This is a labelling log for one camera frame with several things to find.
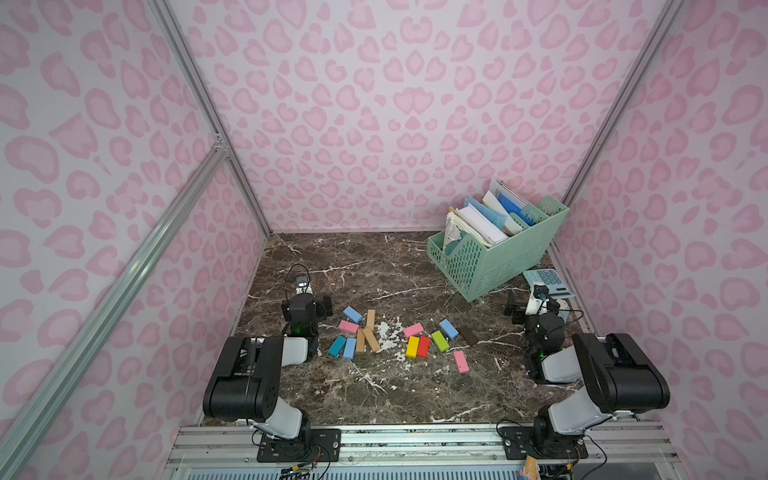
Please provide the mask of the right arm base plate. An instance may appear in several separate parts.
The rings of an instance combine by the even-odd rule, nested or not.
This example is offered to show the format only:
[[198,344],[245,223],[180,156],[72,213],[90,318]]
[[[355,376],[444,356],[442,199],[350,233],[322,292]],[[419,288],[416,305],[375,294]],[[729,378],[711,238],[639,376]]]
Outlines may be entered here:
[[583,436],[562,435],[548,427],[502,425],[498,429],[507,460],[557,460],[561,463],[589,457]]

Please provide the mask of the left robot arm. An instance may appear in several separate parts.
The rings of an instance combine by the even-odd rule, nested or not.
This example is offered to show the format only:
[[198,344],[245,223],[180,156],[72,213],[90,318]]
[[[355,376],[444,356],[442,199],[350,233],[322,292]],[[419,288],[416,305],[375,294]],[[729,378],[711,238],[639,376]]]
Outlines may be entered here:
[[249,420],[271,439],[307,443],[311,427],[303,410],[280,397],[282,369],[316,356],[319,323],[333,315],[332,300],[299,293],[281,304],[286,325],[279,335],[229,337],[205,389],[206,416]]

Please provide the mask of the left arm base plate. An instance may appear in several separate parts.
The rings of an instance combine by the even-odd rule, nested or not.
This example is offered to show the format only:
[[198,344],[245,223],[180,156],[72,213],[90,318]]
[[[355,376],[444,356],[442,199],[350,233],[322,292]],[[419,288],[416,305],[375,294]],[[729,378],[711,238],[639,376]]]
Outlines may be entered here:
[[263,435],[256,443],[258,463],[309,462],[319,456],[322,462],[337,462],[342,431],[337,428],[312,428],[309,436],[286,440]]

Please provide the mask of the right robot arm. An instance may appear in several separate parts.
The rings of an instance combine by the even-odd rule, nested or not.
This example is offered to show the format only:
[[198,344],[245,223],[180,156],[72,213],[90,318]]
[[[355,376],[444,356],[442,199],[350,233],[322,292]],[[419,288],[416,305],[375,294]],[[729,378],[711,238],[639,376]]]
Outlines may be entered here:
[[634,416],[668,406],[668,382],[636,341],[626,333],[599,337],[575,333],[564,345],[568,321],[544,285],[522,306],[512,297],[504,314],[523,327],[527,375],[538,384],[581,387],[566,399],[542,407],[531,427],[514,429],[516,442],[527,439],[533,451],[555,457],[581,452],[587,430],[621,415]]

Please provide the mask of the green block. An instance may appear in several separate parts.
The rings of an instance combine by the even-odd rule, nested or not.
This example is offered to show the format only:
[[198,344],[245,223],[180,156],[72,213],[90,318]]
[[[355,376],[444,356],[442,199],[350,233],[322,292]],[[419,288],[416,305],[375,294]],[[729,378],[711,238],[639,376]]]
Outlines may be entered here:
[[445,336],[441,331],[433,332],[431,334],[431,338],[441,353],[447,352],[448,349],[450,348],[448,341],[446,340]]

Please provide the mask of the red block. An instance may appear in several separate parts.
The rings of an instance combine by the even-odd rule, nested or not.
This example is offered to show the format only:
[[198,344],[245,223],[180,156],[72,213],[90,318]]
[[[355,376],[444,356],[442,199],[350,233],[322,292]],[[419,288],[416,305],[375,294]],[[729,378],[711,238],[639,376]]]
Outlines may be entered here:
[[429,355],[430,346],[431,346],[431,339],[427,336],[420,336],[418,347],[417,347],[417,357],[427,358]]

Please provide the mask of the dark brown block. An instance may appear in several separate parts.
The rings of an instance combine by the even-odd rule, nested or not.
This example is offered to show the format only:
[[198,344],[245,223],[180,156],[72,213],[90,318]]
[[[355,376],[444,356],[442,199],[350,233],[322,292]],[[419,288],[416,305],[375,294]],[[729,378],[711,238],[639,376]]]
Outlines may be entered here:
[[458,332],[468,345],[475,346],[479,343],[477,335],[470,328],[461,326],[458,328]]

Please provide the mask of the yellow block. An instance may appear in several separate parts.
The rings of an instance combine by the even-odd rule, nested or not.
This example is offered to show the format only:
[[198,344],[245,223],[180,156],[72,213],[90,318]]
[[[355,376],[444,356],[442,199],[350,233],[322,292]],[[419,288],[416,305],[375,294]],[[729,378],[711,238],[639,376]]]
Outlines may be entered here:
[[410,336],[406,347],[405,356],[409,359],[415,359],[418,355],[420,338],[418,336]]

